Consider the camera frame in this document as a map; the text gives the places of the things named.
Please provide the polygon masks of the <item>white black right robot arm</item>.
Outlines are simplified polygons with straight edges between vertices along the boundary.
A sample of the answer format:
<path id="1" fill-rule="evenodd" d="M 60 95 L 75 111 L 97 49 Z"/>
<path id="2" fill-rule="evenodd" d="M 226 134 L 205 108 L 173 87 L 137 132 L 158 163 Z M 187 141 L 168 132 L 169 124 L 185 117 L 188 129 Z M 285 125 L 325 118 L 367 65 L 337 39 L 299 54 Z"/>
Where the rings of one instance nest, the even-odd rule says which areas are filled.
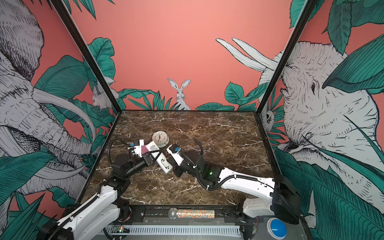
<path id="1" fill-rule="evenodd" d="M 285 176 L 250 176 L 209 163 L 196 151 L 182 153 L 179 147 L 174 150 L 168 148 L 167 151 L 176 162 L 174 173 L 178 177 L 183 173 L 189 174 L 207 191 L 229 189 L 253 196 L 243 202 L 244 215 L 250 218 L 275 216 L 293 225 L 300 222 L 301 195 Z"/>

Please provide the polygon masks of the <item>white remote control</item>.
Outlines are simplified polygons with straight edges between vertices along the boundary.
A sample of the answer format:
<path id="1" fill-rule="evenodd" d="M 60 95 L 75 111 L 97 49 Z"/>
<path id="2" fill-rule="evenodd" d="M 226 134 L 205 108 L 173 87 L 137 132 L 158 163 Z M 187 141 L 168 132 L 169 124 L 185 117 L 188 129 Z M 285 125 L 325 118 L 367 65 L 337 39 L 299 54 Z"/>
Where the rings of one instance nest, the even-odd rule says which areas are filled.
<path id="1" fill-rule="evenodd" d="M 165 174 L 168 174 L 173 166 L 167 161 L 166 156 L 163 154 L 162 150 L 155 144 L 154 141 L 150 142 L 146 145 L 146 148 L 149 152 L 151 152 L 152 157 L 161 167 Z"/>

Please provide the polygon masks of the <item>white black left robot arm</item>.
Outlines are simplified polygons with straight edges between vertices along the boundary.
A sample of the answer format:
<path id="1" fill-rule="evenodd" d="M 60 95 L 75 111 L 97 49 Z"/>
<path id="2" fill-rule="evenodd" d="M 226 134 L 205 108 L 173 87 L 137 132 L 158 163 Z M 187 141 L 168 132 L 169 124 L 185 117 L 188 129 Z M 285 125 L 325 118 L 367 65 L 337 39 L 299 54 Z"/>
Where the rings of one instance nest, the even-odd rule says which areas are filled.
<path id="1" fill-rule="evenodd" d="M 38 240 L 90 240 L 114 221 L 125 222 L 132 216 L 129 201 L 121 198 L 131 184 L 130 177 L 153 165 L 161 151 L 141 156 L 120 154 L 112 163 L 110 177 L 89 200 L 56 223 L 44 224 Z"/>

